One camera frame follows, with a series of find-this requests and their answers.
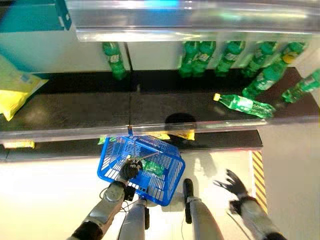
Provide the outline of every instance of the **white floor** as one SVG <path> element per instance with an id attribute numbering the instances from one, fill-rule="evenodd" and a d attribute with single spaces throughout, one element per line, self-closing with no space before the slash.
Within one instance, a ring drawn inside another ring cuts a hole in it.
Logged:
<path id="1" fill-rule="evenodd" d="M 246 236 L 227 215 L 234 196 L 214 186 L 213 179 L 224 180 L 225 169 L 233 170 L 251 189 L 249 153 L 190 152 L 177 193 L 167 207 L 150 205 L 147 240 L 193 239 L 192 226 L 183 223 L 182 180 L 191 178 L 194 194 L 202 198 L 216 219 L 225 240 L 246 240 Z M 106 186 L 97 177 L 97 159 L 51 162 L 6 163 L 0 167 L 0 233 L 2 240 L 66 239 L 80 225 L 98 195 Z M 124 213 L 118 213 L 103 239 L 115 240 Z"/>

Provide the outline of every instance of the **bottle cap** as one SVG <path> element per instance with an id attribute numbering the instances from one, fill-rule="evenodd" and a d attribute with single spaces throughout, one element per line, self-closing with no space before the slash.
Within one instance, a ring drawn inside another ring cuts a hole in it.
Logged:
<path id="1" fill-rule="evenodd" d="M 219 101 L 220 99 L 220 94 L 219 93 L 215 93 L 214 96 L 213 96 L 213 100 L 214 101 Z"/>
<path id="2" fill-rule="evenodd" d="M 289 53 L 287 53 L 286 55 L 284 55 L 283 57 L 282 57 L 282 60 L 286 63 L 286 64 L 291 64 L 294 60 L 295 60 L 295 58 L 298 56 L 298 54 L 297 53 L 295 53 L 295 52 L 289 52 Z"/>

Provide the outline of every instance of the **blue shopping basket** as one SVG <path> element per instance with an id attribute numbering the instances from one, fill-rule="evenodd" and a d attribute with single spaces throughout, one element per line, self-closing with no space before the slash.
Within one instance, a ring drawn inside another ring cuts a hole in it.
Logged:
<path id="1" fill-rule="evenodd" d="M 106 138 L 97 174 L 101 179 L 112 183 L 128 155 L 143 157 L 156 152 L 158 154 L 148 157 L 148 161 L 163 166 L 163 174 L 158 176 L 140 170 L 128 185 L 134 187 L 140 196 L 161 206 L 167 206 L 186 167 L 178 148 L 173 145 L 153 136 Z"/>

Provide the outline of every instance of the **floor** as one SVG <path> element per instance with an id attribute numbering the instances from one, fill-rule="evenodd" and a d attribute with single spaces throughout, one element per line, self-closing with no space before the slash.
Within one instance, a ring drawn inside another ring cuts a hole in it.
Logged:
<path id="1" fill-rule="evenodd" d="M 233 170 L 247 188 L 252 188 L 250 153 L 189 152 L 184 178 L 191 178 L 194 194 L 202 198 L 218 222 L 225 240 L 246 240 L 227 215 L 234 196 L 212 184 L 224 180 L 226 168 Z M 66 239 L 99 201 L 106 183 L 97 177 L 97 159 L 38 163 L 6 163 L 0 168 L 0 232 L 3 240 Z M 182 182 L 167 207 L 149 204 L 150 228 L 146 239 L 193 239 L 192 226 L 183 223 Z M 124 213 L 118 213 L 103 239 L 115 240 Z"/>
<path id="2" fill-rule="evenodd" d="M 320 240 L 320 126 L 294 124 L 259 129 L 264 148 L 268 212 L 289 240 Z M 251 189 L 247 151 L 189 152 L 182 156 L 195 194 L 209 207 L 225 240 L 246 240 L 226 214 L 234 197 L 212 184 L 233 170 Z M 6 163 L 0 167 L 0 232 L 3 240 L 66 239 L 99 201 L 106 183 L 97 177 L 98 159 Z M 191 240 L 183 222 L 182 185 L 171 205 L 150 204 L 146 239 Z M 124 213 L 119 213 L 104 239 L 115 240 Z"/>

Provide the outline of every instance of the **green bottle in basket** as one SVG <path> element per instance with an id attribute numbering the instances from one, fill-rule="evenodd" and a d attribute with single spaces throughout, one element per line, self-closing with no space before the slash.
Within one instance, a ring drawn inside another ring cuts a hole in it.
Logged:
<path id="1" fill-rule="evenodd" d="M 189 78 L 192 75 L 193 61 L 198 53 L 199 42 L 198 41 L 187 41 L 184 44 L 184 56 L 182 58 L 181 67 L 179 73 L 183 78 Z"/>
<path id="2" fill-rule="evenodd" d="M 287 103 L 295 103 L 304 95 L 317 88 L 320 88 L 320 68 L 299 81 L 295 86 L 286 90 L 281 96 Z"/>
<path id="3" fill-rule="evenodd" d="M 196 59 L 193 62 L 193 76 L 202 77 L 208 63 L 210 62 L 212 55 L 216 50 L 215 41 L 203 41 L 200 43 L 199 52 L 196 55 Z"/>
<path id="4" fill-rule="evenodd" d="M 236 62 L 241 52 L 245 49 L 245 41 L 230 41 L 223 52 L 222 58 L 215 69 L 215 75 L 225 77 L 231 66 Z"/>
<path id="5" fill-rule="evenodd" d="M 265 41 L 260 44 L 259 48 L 254 52 L 252 60 L 242 69 L 245 78 L 252 78 L 257 71 L 265 63 L 266 58 L 274 53 L 276 41 Z"/>
<path id="6" fill-rule="evenodd" d="M 119 44 L 113 41 L 103 42 L 102 48 L 112 69 L 113 77 L 117 80 L 123 79 L 127 72 L 122 61 Z"/>
<path id="7" fill-rule="evenodd" d="M 147 159 L 142 159 L 141 160 L 143 171 L 153 173 L 157 176 L 161 176 L 164 173 L 164 166 L 161 166 L 154 161 L 149 161 Z"/>
<path id="8" fill-rule="evenodd" d="M 254 101 L 235 94 L 220 95 L 216 93 L 213 96 L 213 100 L 222 103 L 229 109 L 255 115 L 262 119 L 273 117 L 273 112 L 276 111 L 270 104 Z"/>
<path id="9" fill-rule="evenodd" d="M 256 96 L 268 90 L 273 84 L 278 82 L 284 75 L 286 68 L 287 64 L 281 59 L 270 66 L 267 66 L 249 86 L 242 90 L 242 95 L 249 99 L 255 99 Z"/>

